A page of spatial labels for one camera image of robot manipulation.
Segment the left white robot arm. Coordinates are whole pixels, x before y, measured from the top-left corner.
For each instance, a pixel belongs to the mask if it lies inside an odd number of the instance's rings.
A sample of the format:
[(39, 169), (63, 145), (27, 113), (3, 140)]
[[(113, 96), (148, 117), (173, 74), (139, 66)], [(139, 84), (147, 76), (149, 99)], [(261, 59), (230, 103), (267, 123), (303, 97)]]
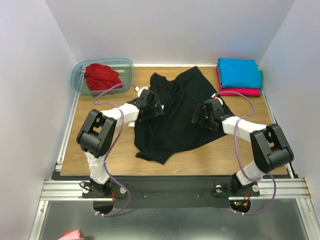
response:
[(136, 88), (137, 98), (113, 105), (112, 109), (91, 110), (76, 137), (87, 158), (90, 180), (80, 186), (87, 193), (107, 197), (114, 193), (114, 181), (108, 170), (107, 157), (123, 131), (124, 124), (149, 120), (164, 114), (159, 96), (148, 87)]

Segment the black t shirt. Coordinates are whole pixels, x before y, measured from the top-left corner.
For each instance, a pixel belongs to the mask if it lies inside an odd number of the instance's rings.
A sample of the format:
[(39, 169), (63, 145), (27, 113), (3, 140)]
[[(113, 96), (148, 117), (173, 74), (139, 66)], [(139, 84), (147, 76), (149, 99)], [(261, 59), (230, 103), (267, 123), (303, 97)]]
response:
[(159, 96), (163, 115), (135, 122), (137, 158), (165, 164), (175, 153), (190, 151), (225, 136), (192, 123), (197, 105), (208, 100), (216, 89), (198, 67), (180, 73), (174, 80), (154, 73), (150, 90)]

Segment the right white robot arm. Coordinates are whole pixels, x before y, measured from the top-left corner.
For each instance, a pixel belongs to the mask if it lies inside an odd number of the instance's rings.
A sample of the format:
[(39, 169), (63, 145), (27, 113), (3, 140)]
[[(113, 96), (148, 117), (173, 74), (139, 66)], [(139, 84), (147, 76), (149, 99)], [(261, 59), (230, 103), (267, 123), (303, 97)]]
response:
[(240, 165), (240, 170), (231, 177), (230, 189), (235, 195), (242, 195), (249, 185), (294, 160), (294, 153), (278, 124), (257, 124), (227, 114), (222, 99), (218, 97), (199, 103), (192, 123), (213, 131), (223, 131), (233, 135), (235, 141), (239, 137), (251, 144), (253, 161), (246, 166)]

